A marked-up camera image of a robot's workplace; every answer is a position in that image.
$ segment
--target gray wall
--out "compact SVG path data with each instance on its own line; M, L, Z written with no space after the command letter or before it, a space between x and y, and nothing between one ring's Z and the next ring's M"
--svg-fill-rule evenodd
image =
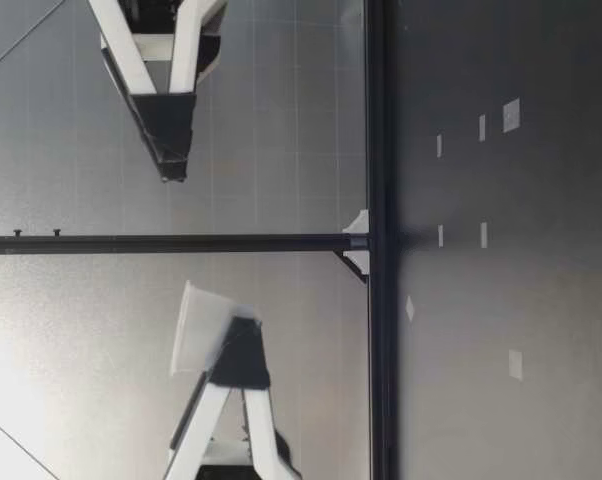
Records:
M365 208L359 2L230 0L183 185L68 2L0 64L0 234L332 232ZM54 3L0 1L0 53ZM305 478L368 478L367 295L328 254L0 258L0 423L61 478L161 478L193 385L168 377L186 279L260 312Z
M0 1L0 53L55 3ZM0 64L0 234L348 225L365 208L359 3L232 0L199 92L190 179L163 185L87 1L68 0Z
M602 480L602 1L403 3L402 476Z

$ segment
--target white tape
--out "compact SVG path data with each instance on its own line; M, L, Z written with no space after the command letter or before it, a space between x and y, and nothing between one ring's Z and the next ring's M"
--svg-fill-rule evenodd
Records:
M408 314L408 320L412 323L414 320L414 303L412 303L412 297L408 295L408 300L405 302L405 312Z
M488 248L488 222L481 224L481 248Z
M437 158L443 156L443 134L437 135Z
M518 350L509 352L510 376L520 382L523 381L523 353Z
M521 99L517 98L503 106L503 133L521 126Z
M479 141L485 142L485 115L479 117Z

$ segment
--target white strip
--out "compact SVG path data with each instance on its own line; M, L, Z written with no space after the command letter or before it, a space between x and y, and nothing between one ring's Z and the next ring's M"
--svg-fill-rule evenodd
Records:
M481 224L481 248L488 248L488 222Z
M192 480L197 476L229 395L228 387L212 383L205 386L165 480Z
M485 115L479 117L479 141L485 142Z
M117 0L89 2L129 92L133 95L157 93Z
M437 158L443 156L443 134L437 135Z
M170 93L194 91L201 28L225 3L226 0L185 0L179 7L170 73Z
M268 390L244 390L254 470L262 480L277 480L281 465Z

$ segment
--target white square marker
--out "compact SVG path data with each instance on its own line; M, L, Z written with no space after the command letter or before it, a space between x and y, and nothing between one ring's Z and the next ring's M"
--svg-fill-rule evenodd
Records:
M479 117L479 141L485 142L485 115Z
M521 99L517 98L503 106L503 133L521 126Z
M520 382L523 381L523 353L518 350L509 352L510 376Z
M488 248L488 222L481 224L481 248Z
M437 158L443 156L443 134L437 135Z

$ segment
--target metal frame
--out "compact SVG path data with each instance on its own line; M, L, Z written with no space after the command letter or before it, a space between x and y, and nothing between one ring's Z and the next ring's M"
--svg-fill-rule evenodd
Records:
M109 235L0 237L0 255L334 252L367 250L367 235Z
M398 480L399 227L396 150L398 3L365 0L370 211L370 428L372 480Z

